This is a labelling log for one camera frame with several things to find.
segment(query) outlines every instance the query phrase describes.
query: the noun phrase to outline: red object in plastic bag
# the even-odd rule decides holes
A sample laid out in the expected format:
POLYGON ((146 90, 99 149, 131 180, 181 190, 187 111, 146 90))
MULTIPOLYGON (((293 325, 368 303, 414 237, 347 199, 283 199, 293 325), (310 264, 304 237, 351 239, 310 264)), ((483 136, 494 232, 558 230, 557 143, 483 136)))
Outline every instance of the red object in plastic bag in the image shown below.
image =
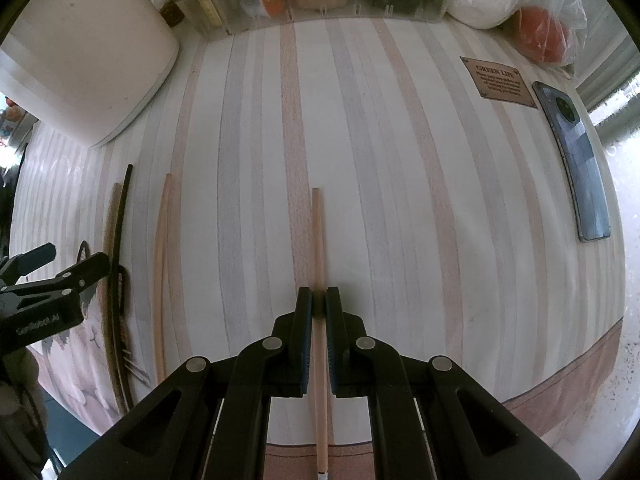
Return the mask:
POLYGON ((522 7, 511 17, 516 48, 536 62, 560 63, 568 46, 568 31, 541 7, 522 7))

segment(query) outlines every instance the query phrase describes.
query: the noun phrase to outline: white bucket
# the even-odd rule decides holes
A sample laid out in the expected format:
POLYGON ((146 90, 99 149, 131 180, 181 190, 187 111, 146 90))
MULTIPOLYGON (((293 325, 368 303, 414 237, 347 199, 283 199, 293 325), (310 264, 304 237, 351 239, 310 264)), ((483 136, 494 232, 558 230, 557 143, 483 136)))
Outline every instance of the white bucket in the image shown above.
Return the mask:
POLYGON ((149 0, 30 0, 0 46, 0 91, 98 146, 140 113, 177 54, 149 0))

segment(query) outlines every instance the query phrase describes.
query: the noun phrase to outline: smartphone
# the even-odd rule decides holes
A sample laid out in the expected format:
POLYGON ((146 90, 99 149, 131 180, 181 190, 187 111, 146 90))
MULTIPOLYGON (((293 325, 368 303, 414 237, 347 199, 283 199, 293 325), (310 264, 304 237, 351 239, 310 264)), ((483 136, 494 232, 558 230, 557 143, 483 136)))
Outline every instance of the smartphone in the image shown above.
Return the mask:
POLYGON ((578 236, 583 242, 611 235, 609 209, 591 141, 571 98, 536 81, 533 89, 558 142, 574 199, 578 236))

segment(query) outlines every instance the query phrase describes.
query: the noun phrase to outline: brown label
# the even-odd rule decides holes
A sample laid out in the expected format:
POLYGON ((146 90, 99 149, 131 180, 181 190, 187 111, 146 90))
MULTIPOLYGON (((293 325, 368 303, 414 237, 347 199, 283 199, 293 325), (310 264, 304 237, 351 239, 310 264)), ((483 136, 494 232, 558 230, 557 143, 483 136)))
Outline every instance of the brown label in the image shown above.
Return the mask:
POLYGON ((460 59, 469 70, 482 97, 538 108, 517 69, 470 57, 460 59))

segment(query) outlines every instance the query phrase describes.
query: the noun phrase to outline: brown stick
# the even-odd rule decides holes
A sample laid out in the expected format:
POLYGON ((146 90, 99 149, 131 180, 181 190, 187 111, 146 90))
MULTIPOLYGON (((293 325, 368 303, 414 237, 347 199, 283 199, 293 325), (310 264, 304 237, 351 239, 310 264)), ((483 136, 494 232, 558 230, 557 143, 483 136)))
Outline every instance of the brown stick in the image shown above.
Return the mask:
POLYGON ((327 478, 329 466, 328 398, 326 369, 326 322, 322 313, 326 275, 324 270, 324 225, 322 194, 312 189, 312 245, 314 251, 314 319, 312 332, 313 388, 316 415, 316 459, 318 478, 327 478))
POLYGON ((168 231, 169 196, 173 186, 173 177, 167 173, 160 198, 158 211, 158 225, 156 226, 156 240, 154 241, 154 280, 151 293, 151 312, 154 332, 154 365, 156 367, 156 381, 160 384, 166 379, 164 365, 164 340, 162 339, 162 284, 164 283, 164 256, 168 231))

